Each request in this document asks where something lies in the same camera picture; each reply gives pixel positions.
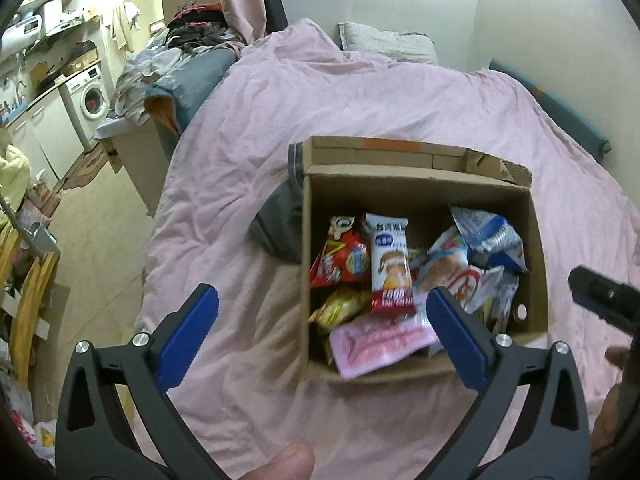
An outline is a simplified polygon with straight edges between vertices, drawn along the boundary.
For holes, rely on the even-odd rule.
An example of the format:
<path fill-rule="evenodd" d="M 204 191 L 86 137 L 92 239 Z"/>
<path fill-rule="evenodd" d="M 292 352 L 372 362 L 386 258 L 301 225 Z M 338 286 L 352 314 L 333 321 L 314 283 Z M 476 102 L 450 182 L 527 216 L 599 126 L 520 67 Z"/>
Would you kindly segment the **person's left hand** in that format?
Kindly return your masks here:
<path fill-rule="evenodd" d="M 314 451 L 305 442 L 293 442 L 241 480 L 309 480 L 314 472 Z"/>

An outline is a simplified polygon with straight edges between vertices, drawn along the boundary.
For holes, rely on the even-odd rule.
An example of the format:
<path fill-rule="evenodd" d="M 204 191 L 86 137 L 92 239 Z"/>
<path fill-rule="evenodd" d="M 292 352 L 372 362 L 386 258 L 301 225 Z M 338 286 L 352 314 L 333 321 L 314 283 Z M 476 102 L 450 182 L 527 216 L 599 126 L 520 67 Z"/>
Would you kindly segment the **person's right hand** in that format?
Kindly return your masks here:
<path fill-rule="evenodd" d="M 614 346 L 605 351 L 605 359 L 620 370 L 624 368 L 628 356 L 629 350 L 624 347 Z M 590 437 L 592 456 L 611 445 L 615 439 L 620 418 L 618 416 L 618 400 L 620 400 L 620 384 L 616 384 L 605 397 L 600 414 L 594 422 Z"/>

